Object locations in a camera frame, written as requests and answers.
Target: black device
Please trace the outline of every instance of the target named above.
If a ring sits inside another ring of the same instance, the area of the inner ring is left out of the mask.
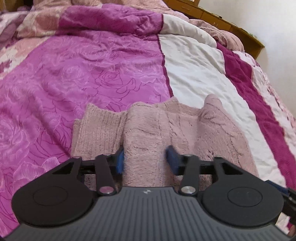
[[[112,175],[123,171],[123,149],[82,161],[74,157],[20,188],[12,209],[20,223],[6,241],[288,241],[275,223],[283,211],[295,223],[296,193],[264,182],[223,158],[201,161],[179,155],[166,159],[172,187],[122,187]],[[96,174],[97,191],[82,182]],[[199,191],[199,175],[213,184]]]

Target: black circular pad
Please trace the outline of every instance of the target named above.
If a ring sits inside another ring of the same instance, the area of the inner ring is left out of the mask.
[[[253,188],[234,188],[228,192],[228,199],[239,207],[253,207],[262,201],[262,195]]]
[[[20,223],[58,226],[84,215],[92,205],[93,194],[81,182],[67,175],[46,174],[19,189],[12,209]]]
[[[251,174],[224,175],[208,187],[202,203],[214,218],[239,227],[275,223],[284,200],[272,185]]]

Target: pink floral comforter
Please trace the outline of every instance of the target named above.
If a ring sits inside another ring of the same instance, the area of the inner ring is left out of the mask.
[[[19,28],[32,38],[0,57],[7,63],[0,81],[1,236],[18,225],[10,207],[15,191],[70,157],[73,121],[88,103],[119,112],[170,98],[161,14],[115,4],[44,11],[46,18],[32,12]]]

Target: pink fuzzy blanket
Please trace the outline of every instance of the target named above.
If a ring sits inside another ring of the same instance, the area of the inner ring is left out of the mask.
[[[173,97],[161,104],[135,103],[119,113],[89,104],[82,120],[73,128],[72,155],[83,160],[112,154],[124,146],[123,186],[178,186],[165,160],[169,145],[181,154],[194,154],[202,160],[222,156],[258,176],[247,140],[235,121],[213,94],[203,108],[180,104]],[[94,189],[92,176],[86,183]],[[211,184],[202,176],[200,188]]]

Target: silver metal screw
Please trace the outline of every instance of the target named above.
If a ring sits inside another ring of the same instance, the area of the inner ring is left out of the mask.
[[[101,187],[99,191],[104,194],[110,194],[114,192],[114,188],[110,186],[104,186],[104,187]]]
[[[196,189],[192,186],[185,186],[181,188],[181,192],[185,194],[195,193]]]

